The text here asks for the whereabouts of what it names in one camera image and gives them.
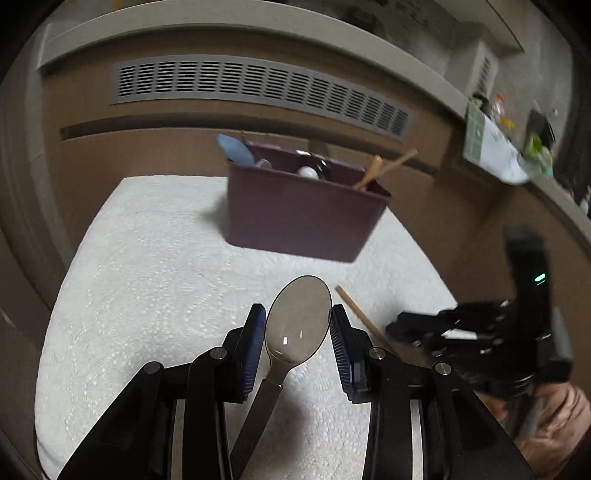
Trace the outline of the person's right hand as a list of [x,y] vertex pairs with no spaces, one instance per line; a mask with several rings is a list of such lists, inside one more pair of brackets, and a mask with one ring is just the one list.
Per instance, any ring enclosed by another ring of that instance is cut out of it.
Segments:
[[590,402],[571,383],[536,389],[544,400],[534,435],[514,441],[538,479],[577,479],[590,467]]

